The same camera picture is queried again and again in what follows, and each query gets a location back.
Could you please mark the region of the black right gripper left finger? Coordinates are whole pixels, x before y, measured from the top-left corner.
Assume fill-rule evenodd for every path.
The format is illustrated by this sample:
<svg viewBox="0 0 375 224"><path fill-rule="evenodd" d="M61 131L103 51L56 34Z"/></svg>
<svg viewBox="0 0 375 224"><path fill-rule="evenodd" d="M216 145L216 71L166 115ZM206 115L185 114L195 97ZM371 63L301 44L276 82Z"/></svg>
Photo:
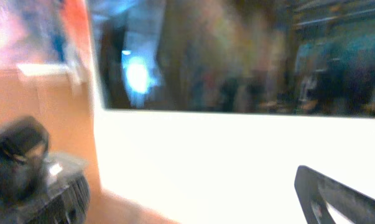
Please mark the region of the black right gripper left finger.
<svg viewBox="0 0 375 224"><path fill-rule="evenodd" d="M0 224L84 224L89 204L90 186L80 174L17 205L0 201Z"/></svg>

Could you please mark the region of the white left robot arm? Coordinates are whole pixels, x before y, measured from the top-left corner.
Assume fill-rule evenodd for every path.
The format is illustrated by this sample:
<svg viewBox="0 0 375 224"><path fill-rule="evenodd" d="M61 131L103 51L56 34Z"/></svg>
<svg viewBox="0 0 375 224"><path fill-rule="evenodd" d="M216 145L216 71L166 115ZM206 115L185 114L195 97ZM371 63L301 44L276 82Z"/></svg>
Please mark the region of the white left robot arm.
<svg viewBox="0 0 375 224"><path fill-rule="evenodd" d="M90 198L87 161L50 150L50 134L32 116L0 126L0 203L52 198L68 189Z"/></svg>

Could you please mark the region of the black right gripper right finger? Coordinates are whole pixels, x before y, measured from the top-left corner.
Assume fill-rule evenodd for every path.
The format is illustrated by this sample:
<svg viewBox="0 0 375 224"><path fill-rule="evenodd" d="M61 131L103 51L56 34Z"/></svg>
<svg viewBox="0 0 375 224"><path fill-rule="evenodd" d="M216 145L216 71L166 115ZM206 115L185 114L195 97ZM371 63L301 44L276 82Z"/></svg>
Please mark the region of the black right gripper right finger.
<svg viewBox="0 0 375 224"><path fill-rule="evenodd" d="M335 224L331 205L355 224L375 224L375 199L307 166L298 166L295 191L308 224Z"/></svg>

